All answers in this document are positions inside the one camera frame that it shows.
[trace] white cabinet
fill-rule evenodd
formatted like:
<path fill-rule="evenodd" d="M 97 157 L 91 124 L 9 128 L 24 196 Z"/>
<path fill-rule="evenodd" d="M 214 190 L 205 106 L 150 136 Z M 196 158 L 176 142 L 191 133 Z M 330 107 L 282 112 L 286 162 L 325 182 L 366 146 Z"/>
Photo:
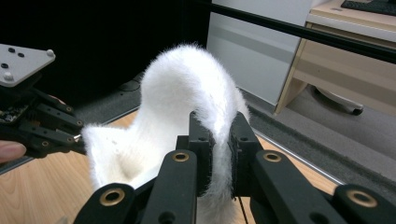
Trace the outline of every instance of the white cabinet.
<path fill-rule="evenodd" d="M 318 1 L 214 0 L 213 3 L 304 26 L 311 6 Z M 275 109 L 299 40 L 297 36 L 212 13 L 207 49 L 225 66 L 239 88 Z"/>

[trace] hand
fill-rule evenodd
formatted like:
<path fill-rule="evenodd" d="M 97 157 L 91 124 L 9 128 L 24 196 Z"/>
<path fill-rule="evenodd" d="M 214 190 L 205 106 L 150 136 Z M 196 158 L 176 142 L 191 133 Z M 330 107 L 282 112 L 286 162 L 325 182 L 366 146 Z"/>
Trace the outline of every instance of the hand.
<path fill-rule="evenodd" d="M 16 160 L 25 152 L 26 147 L 21 143 L 0 140 L 0 163 Z"/>

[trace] white fluffy object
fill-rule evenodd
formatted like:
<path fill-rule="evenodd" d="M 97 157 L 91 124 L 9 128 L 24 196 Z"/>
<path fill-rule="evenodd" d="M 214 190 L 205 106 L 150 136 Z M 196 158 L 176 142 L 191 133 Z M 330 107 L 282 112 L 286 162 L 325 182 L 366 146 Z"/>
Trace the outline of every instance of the white fluffy object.
<path fill-rule="evenodd" d="M 249 114 L 232 78 L 206 50 L 180 45 L 150 64 L 141 93 L 141 106 L 127 129 L 90 124 L 82 131 L 95 189 L 113 182 L 139 188 L 154 178 L 163 157 L 175 150 L 177 136 L 189 134 L 189 114 L 196 111 L 216 141 L 211 182 L 198 199 L 197 223 L 233 223 L 227 140 L 236 112 L 247 120 Z"/>

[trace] metal plate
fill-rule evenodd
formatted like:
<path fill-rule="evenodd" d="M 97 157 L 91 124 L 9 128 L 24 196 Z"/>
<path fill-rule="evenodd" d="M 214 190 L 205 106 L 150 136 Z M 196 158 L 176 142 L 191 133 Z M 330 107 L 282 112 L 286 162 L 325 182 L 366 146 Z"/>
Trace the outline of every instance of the metal plate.
<path fill-rule="evenodd" d="M 51 49 L 27 49 L 0 44 L 0 86 L 15 87 L 55 60 Z"/>

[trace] desk drawer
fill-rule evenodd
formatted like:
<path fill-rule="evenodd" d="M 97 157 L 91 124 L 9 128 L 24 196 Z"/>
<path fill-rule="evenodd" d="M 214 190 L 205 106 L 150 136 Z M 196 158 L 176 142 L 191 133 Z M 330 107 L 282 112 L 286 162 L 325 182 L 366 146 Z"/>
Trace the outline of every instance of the desk drawer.
<path fill-rule="evenodd" d="M 396 65 L 313 41 L 304 45 L 294 78 L 396 115 Z"/>

